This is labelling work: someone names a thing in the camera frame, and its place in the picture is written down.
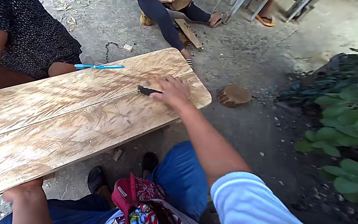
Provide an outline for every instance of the toothbrush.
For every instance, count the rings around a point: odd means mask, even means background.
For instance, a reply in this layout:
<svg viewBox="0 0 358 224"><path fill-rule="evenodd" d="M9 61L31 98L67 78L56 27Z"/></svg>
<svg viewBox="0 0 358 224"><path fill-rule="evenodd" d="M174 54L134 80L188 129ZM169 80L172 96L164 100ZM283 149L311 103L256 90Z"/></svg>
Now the toothbrush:
<svg viewBox="0 0 358 224"><path fill-rule="evenodd" d="M76 64L74 65L76 69L85 69L85 67L91 67L95 69L122 69L124 68L123 65L83 65L83 64Z"/></svg>

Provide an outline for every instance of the dirt ground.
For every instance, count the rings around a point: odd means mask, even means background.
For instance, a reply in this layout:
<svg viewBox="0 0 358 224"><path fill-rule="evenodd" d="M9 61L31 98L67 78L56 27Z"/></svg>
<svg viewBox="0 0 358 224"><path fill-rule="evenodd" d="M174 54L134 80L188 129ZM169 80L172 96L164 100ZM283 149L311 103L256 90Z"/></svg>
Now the dirt ground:
<svg viewBox="0 0 358 224"><path fill-rule="evenodd" d="M169 47L158 26L139 24L136 1L94 0L89 6L84 0L66 2L77 13L57 10L62 0L44 0L43 5L63 24L70 16L76 20L76 27L70 23L66 26L71 26L72 35L82 44L84 64L106 63L107 42L118 43L120 48L125 43L134 47L129 53L108 46L109 61ZM195 2L211 12L218 0ZM229 1L222 1L219 11L230 9L224 2ZM321 0L301 23L284 23L279 12L287 10L293 1L277 0L277 25L272 28L248 21L250 11L260 2L252 3L250 10L241 8L225 26L212 29L190 23L204 44L200 51L188 47L195 55L194 70L212 95L212 104L202 112L303 223L358 223L358 204L341 201L332 184L319 175L320 166L336 161L294 151L294 142L310 129L309 118L274 102L277 93L291 83L289 74L294 70L317 69L331 55L358 47L358 1ZM217 90L228 83L249 88L253 100L236 109L220 105ZM140 174L145 152L155 152L161 160L173 145L187 139L181 123L170 125L121 146L124 152L117 162L109 151L58 171L54 179L44 182L44 190L48 198L79 199L89 194L86 178L94 166L104 168L113 186L130 172ZM10 205L1 198L0 211L0 217L10 211ZM216 215L209 212L201 222L213 221L218 223Z"/></svg>

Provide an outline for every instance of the black polka dot shirt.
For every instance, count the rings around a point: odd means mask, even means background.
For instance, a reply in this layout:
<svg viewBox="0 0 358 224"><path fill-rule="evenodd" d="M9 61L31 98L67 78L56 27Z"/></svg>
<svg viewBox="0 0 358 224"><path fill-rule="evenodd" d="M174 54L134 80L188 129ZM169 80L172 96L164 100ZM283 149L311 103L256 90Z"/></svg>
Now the black polka dot shirt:
<svg viewBox="0 0 358 224"><path fill-rule="evenodd" d="M79 60L82 53L79 42L38 0L0 0L0 30L8 33L0 65L34 79L49 77L52 63Z"/></svg>

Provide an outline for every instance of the slipper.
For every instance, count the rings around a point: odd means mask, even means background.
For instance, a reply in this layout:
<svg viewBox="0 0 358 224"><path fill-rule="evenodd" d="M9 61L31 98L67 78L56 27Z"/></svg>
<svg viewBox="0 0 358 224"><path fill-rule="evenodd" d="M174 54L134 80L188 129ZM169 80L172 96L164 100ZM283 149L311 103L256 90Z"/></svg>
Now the slipper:
<svg viewBox="0 0 358 224"><path fill-rule="evenodd" d="M223 13L221 13L221 14L222 14L222 18L218 19L218 21L216 21L215 24L211 25L212 28L217 27L217 26L218 26L219 24L221 24L221 23L226 24L227 19L229 18L228 13L227 13L227 11L226 11L226 12L223 12Z"/></svg>
<svg viewBox="0 0 358 224"><path fill-rule="evenodd" d="M189 66L191 68L193 68L193 59L189 58L189 59L186 59L186 62L189 64Z"/></svg>
<svg viewBox="0 0 358 224"><path fill-rule="evenodd" d="M106 178L100 167L94 167L88 174L88 189L93 195L97 195L97 190L103 185L107 185Z"/></svg>
<svg viewBox="0 0 358 224"><path fill-rule="evenodd" d="M264 16L260 17L259 15L256 15L255 18L265 26L275 26L276 25L276 23L273 23L273 19L269 19Z"/></svg>
<svg viewBox="0 0 358 224"><path fill-rule="evenodd" d="M153 172L154 168L158 166L158 158L152 152L146 152L142 160L142 174L143 171L148 170L150 173Z"/></svg>

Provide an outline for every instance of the light blue sleeve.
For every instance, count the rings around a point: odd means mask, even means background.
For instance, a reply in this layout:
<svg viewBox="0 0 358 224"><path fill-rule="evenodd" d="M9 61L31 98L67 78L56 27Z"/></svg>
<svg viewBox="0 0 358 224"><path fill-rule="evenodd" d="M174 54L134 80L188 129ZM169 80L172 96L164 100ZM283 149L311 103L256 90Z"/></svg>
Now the light blue sleeve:
<svg viewBox="0 0 358 224"><path fill-rule="evenodd" d="M301 222L256 175L229 173L211 188L211 197L222 224Z"/></svg>

